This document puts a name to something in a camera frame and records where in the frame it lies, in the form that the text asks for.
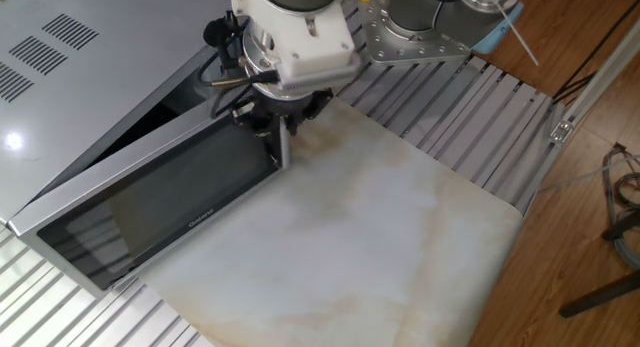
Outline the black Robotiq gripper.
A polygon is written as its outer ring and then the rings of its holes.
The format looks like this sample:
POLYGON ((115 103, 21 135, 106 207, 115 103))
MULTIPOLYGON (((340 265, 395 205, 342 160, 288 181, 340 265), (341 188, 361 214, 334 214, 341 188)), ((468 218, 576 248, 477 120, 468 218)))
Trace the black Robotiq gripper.
MULTIPOLYGON (((312 92, 301 99, 281 100, 268 97, 253 89, 248 97, 242 98, 232 108, 232 116, 267 117, 285 116, 285 126, 291 136, 297 134, 299 126, 307 119, 314 119, 333 99, 330 89, 312 92)), ((255 135, 262 139, 265 148, 276 165, 282 164, 282 150, 279 119, 277 117, 258 118, 252 124, 255 135)))

